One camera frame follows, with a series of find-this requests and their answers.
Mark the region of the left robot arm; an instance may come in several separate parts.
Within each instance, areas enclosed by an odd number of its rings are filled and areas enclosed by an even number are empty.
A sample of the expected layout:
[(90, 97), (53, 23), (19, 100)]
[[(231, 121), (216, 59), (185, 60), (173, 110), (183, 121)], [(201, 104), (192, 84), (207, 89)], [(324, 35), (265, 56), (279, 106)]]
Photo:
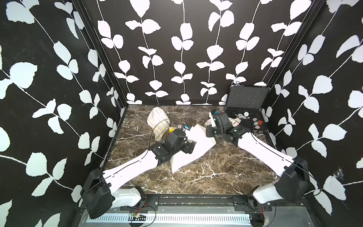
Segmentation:
[(188, 141), (181, 129), (174, 130), (168, 138), (151, 145), (144, 153), (118, 167), (101, 172), (91, 171), (80, 192), (91, 219), (104, 215), (111, 208), (131, 207), (140, 209), (147, 196), (138, 186), (122, 189), (122, 186), (144, 172), (170, 161), (177, 153), (192, 154), (195, 141)]

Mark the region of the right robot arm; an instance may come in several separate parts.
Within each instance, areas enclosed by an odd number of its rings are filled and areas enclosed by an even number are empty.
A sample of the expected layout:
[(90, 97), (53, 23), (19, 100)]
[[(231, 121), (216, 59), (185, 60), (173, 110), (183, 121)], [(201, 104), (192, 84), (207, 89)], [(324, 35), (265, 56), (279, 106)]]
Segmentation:
[(292, 158), (255, 137), (242, 125), (233, 126), (225, 112), (211, 112), (207, 137), (218, 137), (249, 152), (272, 169), (279, 179), (256, 187), (247, 195), (249, 206), (256, 208), (277, 200), (296, 202), (308, 189), (310, 177), (306, 160)]

